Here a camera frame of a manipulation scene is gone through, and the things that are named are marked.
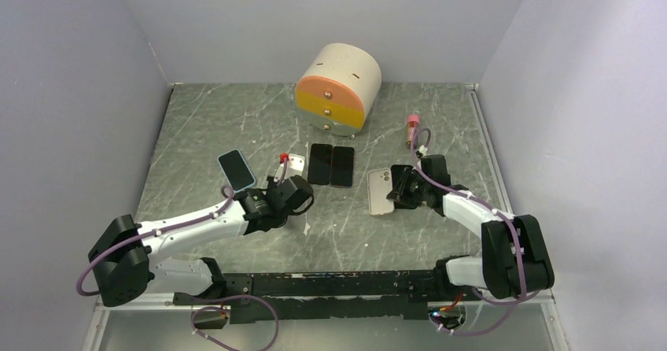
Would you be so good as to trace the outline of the purple bare phone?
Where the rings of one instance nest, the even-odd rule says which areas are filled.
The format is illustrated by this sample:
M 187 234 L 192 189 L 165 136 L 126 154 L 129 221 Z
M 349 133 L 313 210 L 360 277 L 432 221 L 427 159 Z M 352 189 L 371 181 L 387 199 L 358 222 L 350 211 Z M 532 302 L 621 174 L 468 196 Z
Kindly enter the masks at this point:
M 352 187 L 355 150 L 349 146 L 335 146 L 332 151 L 330 185 Z

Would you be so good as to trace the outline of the bare black phone removed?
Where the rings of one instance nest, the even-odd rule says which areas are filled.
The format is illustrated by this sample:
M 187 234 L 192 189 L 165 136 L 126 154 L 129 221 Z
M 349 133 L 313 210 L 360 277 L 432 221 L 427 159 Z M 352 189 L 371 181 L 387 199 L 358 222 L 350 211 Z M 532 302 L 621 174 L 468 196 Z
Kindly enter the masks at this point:
M 333 148 L 330 144 L 311 144 L 307 174 L 307 181 L 310 184 L 330 184 Z

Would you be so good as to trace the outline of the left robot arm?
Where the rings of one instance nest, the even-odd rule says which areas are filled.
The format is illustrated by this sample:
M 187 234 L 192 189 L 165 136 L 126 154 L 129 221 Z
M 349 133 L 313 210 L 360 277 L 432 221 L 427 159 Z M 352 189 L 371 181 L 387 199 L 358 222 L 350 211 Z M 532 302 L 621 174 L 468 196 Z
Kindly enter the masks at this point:
M 98 295 L 107 307 L 125 305 L 144 293 L 187 294 L 214 304 L 225 297 L 229 282 L 211 257 L 176 260 L 174 256 L 200 244 L 268 232 L 314 202 L 311 184 L 299 175 L 266 188 L 234 193 L 224 187 L 224 201 L 166 220 L 136 222 L 131 215 L 115 218 L 88 253 L 89 265 L 76 283 L 93 274 Z

